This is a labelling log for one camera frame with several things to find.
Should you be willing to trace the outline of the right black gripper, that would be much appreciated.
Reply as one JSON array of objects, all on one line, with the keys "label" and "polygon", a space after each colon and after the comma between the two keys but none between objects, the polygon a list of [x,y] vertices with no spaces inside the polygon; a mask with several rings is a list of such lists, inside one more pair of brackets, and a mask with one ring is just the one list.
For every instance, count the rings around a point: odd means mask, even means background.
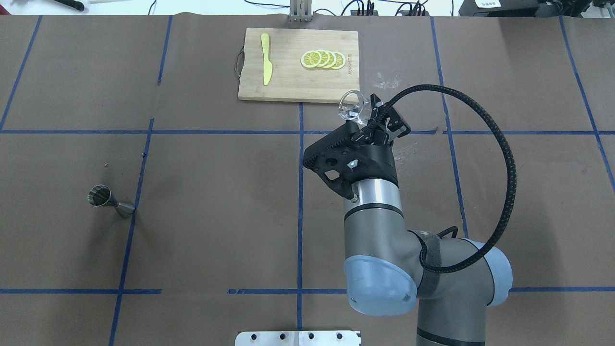
[{"label": "right black gripper", "polygon": [[[393,141],[406,136],[411,127],[394,108],[384,109],[384,102],[371,94],[369,114],[362,117],[359,129],[346,122],[330,132],[304,153],[303,166],[318,175],[327,187],[351,200],[356,194],[352,184],[366,179],[382,179],[398,186],[394,163]],[[358,134],[358,144],[352,137]]]}]

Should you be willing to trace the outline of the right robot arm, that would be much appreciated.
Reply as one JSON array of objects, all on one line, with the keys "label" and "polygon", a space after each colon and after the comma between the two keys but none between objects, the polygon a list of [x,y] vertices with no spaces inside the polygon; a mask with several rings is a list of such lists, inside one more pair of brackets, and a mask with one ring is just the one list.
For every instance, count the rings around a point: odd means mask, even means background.
[{"label": "right robot arm", "polygon": [[398,112],[351,90],[339,104],[344,123],[310,145],[303,166],[344,199],[344,274],[348,302],[375,317],[418,308],[418,346],[483,346],[486,310],[513,283],[509,259],[495,246],[512,212],[516,169],[505,148],[507,195],[487,243],[408,230],[393,144],[411,131]]}]

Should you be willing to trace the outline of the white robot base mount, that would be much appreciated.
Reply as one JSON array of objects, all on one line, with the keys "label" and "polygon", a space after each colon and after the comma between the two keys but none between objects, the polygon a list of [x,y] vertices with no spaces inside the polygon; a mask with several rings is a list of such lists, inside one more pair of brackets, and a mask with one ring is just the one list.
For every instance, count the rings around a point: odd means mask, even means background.
[{"label": "white robot base mount", "polygon": [[360,346],[359,331],[246,331],[237,335],[235,346]]}]

